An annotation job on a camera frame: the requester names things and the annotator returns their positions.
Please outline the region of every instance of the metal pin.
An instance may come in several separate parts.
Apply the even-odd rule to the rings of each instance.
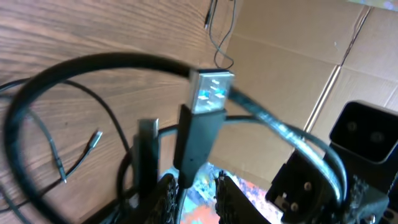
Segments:
[[[299,205],[297,203],[293,202],[292,205],[290,206],[291,211],[297,212],[299,210]]]
[[[102,136],[102,131],[98,130],[95,131],[91,136],[89,147],[94,148],[97,145],[98,141],[101,139],[101,136]]]
[[[365,218],[367,224],[374,224],[376,222],[376,216],[374,214]]]
[[[304,184],[304,190],[305,190],[305,191],[310,191],[310,190],[312,190],[312,184],[311,184],[311,182],[306,182],[306,183]]]

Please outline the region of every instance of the black cable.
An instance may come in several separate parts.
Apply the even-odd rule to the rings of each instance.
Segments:
[[[212,27],[213,27],[213,19],[214,19],[215,14],[216,14],[216,9],[217,9],[218,0],[211,0],[211,4],[210,4],[210,5],[211,5],[211,6],[210,6],[210,10],[213,10],[213,13],[210,13],[210,14],[212,14],[213,16],[212,16],[211,19],[210,19],[209,38],[210,38],[210,40],[211,40],[211,43],[213,43],[213,45],[216,47],[216,53],[214,54],[214,58],[213,58],[214,64],[217,66],[217,68],[220,68],[220,69],[230,69],[230,68],[234,65],[234,60],[233,60],[233,58],[231,58],[230,56],[228,56],[228,55],[221,49],[221,46],[223,45],[224,41],[225,41],[225,40],[229,37],[229,35],[231,34],[232,28],[233,28],[233,26],[234,26],[235,12],[236,12],[236,0],[232,0],[232,1],[234,1],[234,6],[233,6],[233,12],[232,12],[232,18],[231,18],[231,26],[229,27],[229,30],[228,30],[228,32],[225,34],[224,38],[221,40],[220,44],[217,44],[217,43],[213,40],[213,36],[212,36],[212,34],[211,34],[211,31],[213,30],[213,29],[212,29]],[[227,58],[228,60],[230,60],[230,61],[231,61],[231,65],[229,65],[229,66],[226,67],[226,68],[222,68],[221,66],[219,66],[219,65],[218,65],[218,62],[217,62],[217,54],[218,54],[218,53],[220,53],[220,54],[223,55],[225,58]]]
[[[0,85],[0,92],[6,91],[12,87],[24,84],[24,83],[28,82],[30,79],[31,78],[23,78],[20,80],[15,80],[15,81]],[[66,84],[66,85],[73,86],[75,88],[78,88],[81,91],[84,91],[85,93],[87,93],[91,97],[93,97],[104,108],[104,110],[109,114],[109,117],[111,118],[111,120],[116,128],[116,131],[119,134],[119,137],[123,143],[124,150],[126,150],[126,152],[127,152],[129,150],[129,143],[127,142],[127,139],[123,133],[122,127],[120,126],[118,119],[116,119],[116,116],[114,115],[112,109],[108,106],[108,104],[105,103],[105,101],[100,96],[98,96],[93,90],[85,87],[82,84],[79,84],[79,83],[71,81],[71,80],[64,80],[62,83]]]
[[[237,115],[237,116],[228,116],[227,121],[229,124],[233,123],[257,123],[257,124],[264,124],[260,122],[256,117],[254,116],[242,116],[242,115]],[[333,166],[335,170],[337,170],[339,174],[339,179],[340,182],[343,186],[343,201],[346,200],[347,197],[347,191],[348,191],[348,181],[347,181],[347,173],[346,169],[344,166],[343,161],[340,159],[339,155],[336,153],[336,151],[328,146],[326,143],[324,143],[321,139],[317,138],[316,136],[305,132],[301,130],[298,127],[292,126],[290,124],[285,124],[288,128],[290,128],[292,131],[296,132],[298,135],[301,137],[309,140],[312,142],[314,145],[319,147],[322,151],[324,151],[326,154],[329,155],[331,159],[331,163],[329,164],[330,166]]]
[[[0,98],[8,100],[8,101],[12,101],[12,96],[9,95],[0,95]],[[66,183],[67,182],[67,177],[65,174],[65,169],[63,168],[62,165],[62,161],[61,158],[58,155],[58,151],[57,151],[57,147],[55,146],[54,140],[52,139],[52,136],[50,134],[50,131],[47,129],[47,127],[45,126],[44,122],[40,119],[39,116],[37,116],[37,114],[35,112],[33,112],[32,110],[28,109],[27,113],[29,114],[29,116],[34,120],[34,122],[39,126],[39,128],[42,130],[45,138],[47,139],[47,141],[50,144],[50,148],[51,148],[51,152],[55,161],[55,165],[58,168],[58,172],[60,173],[60,176],[62,178],[62,180]]]
[[[18,207],[15,206],[14,202],[12,202],[11,198],[8,196],[6,190],[3,188],[2,183],[0,183],[0,193],[2,197],[5,199],[7,204],[10,206],[11,210],[15,213],[15,215],[19,218],[19,220],[23,224],[30,224],[30,221],[26,219],[26,217],[18,210]]]
[[[15,180],[32,205],[52,223],[68,223],[38,193],[23,166],[19,145],[19,123],[26,108],[41,94],[68,78],[87,72],[112,68],[143,68],[168,72],[188,78],[191,67],[175,60],[147,54],[106,53],[75,58],[54,65],[29,80],[14,97],[4,122],[3,141],[8,163]]]
[[[67,173],[66,173],[67,178],[70,177],[77,170],[77,168],[81,165],[81,163],[83,163],[83,161],[87,158],[88,154],[94,149],[94,147],[90,146],[90,144],[92,143],[92,139],[93,138],[91,137],[91,139],[87,142],[87,145],[83,151],[83,154],[80,156],[80,158],[67,171]],[[44,189],[40,190],[40,196],[43,197],[46,193],[48,193],[50,190],[52,190],[54,187],[56,187],[58,184],[61,184],[62,182],[63,182],[62,178],[59,178],[55,182],[52,182],[50,185],[48,185]],[[29,200],[25,200],[25,201],[21,202],[20,204],[15,205],[15,207],[17,209],[21,208],[22,206],[26,205],[29,202],[30,202]],[[0,210],[0,213],[9,212],[11,210],[13,210],[13,209],[10,206],[9,208]]]
[[[30,80],[30,78],[23,78],[20,80],[15,80],[15,81],[0,85],[0,93],[4,92],[10,88],[13,88],[15,86],[24,84],[24,83],[28,82],[29,80]],[[124,148],[127,147],[126,151],[128,151],[129,146],[128,146],[127,139],[122,131],[119,121],[117,120],[116,116],[114,115],[114,113],[112,112],[112,109],[108,106],[108,104],[100,96],[98,96],[95,92],[93,92],[91,89],[89,89],[79,83],[73,82],[71,80],[65,80],[63,83],[66,85],[70,85],[75,88],[78,88],[78,89],[84,91],[85,93],[89,94],[105,109],[105,111],[109,114],[109,117],[111,118],[113,124],[115,125],[116,131],[118,132],[119,137],[122,140]],[[7,95],[0,95],[0,97],[7,98],[8,100],[11,100],[11,97],[7,96]],[[50,143],[50,147],[52,149],[54,159],[57,160],[57,158],[56,158],[56,156],[58,155],[57,149],[55,148],[55,144],[53,142],[53,139],[52,139],[48,129],[46,128],[44,123],[41,121],[41,119],[33,111],[28,109],[28,113],[32,116],[34,121],[40,126],[41,130],[45,134],[45,137],[47,138],[48,142]],[[73,167],[71,169],[69,169],[68,172],[65,174],[66,178],[71,176],[74,173],[74,171],[79,167],[79,165],[86,159],[88,153],[89,153],[89,151],[85,149],[85,152],[82,154],[82,156],[79,158],[79,160],[77,160],[77,162],[73,165]],[[47,192],[49,192],[50,190],[52,190],[53,188],[55,188],[58,184],[60,184],[62,182],[64,182],[64,179],[58,179],[55,182],[51,183],[49,186],[45,187],[44,189],[42,189],[40,191],[40,196],[42,197],[43,195],[45,195]],[[30,202],[30,200],[25,200],[25,201],[19,203],[18,205],[16,205],[16,207],[20,208],[21,206],[23,206],[29,202]],[[0,213],[9,212],[11,210],[12,210],[11,207],[4,208],[4,209],[0,210]]]
[[[324,161],[302,137],[289,129],[281,120],[277,119],[269,110],[262,107],[259,103],[246,96],[235,87],[229,90],[228,98],[242,107],[247,112],[255,116],[259,121],[266,124],[267,127],[281,137],[285,142],[296,148],[297,152],[311,164],[321,176],[328,182],[328,185],[333,191],[333,200],[337,207],[340,207],[343,202],[343,188],[342,184],[335,174],[335,171]]]
[[[8,100],[8,101],[12,100],[12,96],[9,96],[9,95],[0,95],[0,98]],[[54,144],[54,141],[53,141],[53,139],[51,137],[50,132],[48,131],[47,127],[44,125],[44,123],[40,119],[40,117],[37,116],[37,114],[35,114],[30,109],[28,109],[27,113],[34,120],[34,122],[39,126],[39,128],[42,130],[42,132],[44,133],[45,137],[47,138],[47,141],[49,142],[50,148],[52,150],[53,157],[54,157],[54,159],[56,161],[56,165],[58,167],[58,171],[59,171],[59,173],[61,175],[62,180],[65,181],[66,180],[65,171],[63,169],[62,162],[61,162],[61,160],[60,160],[60,158],[58,156],[57,148],[55,147],[55,144]],[[9,206],[6,210],[7,211],[8,210],[12,210],[22,223],[30,223],[27,220],[27,218],[18,210],[19,206],[15,205],[14,202],[11,200],[11,198],[8,196],[8,194],[7,194],[6,190],[4,189],[2,183],[0,183],[0,193],[3,196],[3,198],[5,199],[5,201],[8,204],[8,206]]]

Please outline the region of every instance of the cable connector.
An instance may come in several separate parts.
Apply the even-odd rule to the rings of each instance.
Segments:
[[[65,169],[63,168],[62,161],[59,157],[55,158],[55,164],[58,167],[58,171],[61,175],[61,179],[63,180],[64,183],[67,183],[67,174],[65,173]]]
[[[178,185],[183,189],[193,185],[217,139],[225,120],[224,103],[233,77],[227,70],[191,73],[190,98],[181,106],[173,161],[180,171]]]
[[[88,144],[88,147],[90,149],[95,148],[95,146],[98,144],[98,141],[100,141],[102,137],[102,131],[95,131],[93,135],[90,138],[90,143]]]
[[[186,106],[193,114],[222,110],[233,78],[234,74],[228,70],[192,71]]]

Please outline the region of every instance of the cardboard box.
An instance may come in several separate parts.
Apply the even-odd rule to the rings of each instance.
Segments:
[[[348,101],[398,110],[398,14],[369,10],[346,1],[245,1],[227,51],[235,85],[327,142]],[[266,128],[237,124],[221,132],[210,162],[268,188],[291,152]]]

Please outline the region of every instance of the metal plug tip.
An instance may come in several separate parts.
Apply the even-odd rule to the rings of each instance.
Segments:
[[[102,131],[98,130],[93,133],[90,139],[90,144],[89,144],[90,148],[94,148],[98,144],[98,141],[100,141],[102,137],[102,133],[103,133]]]

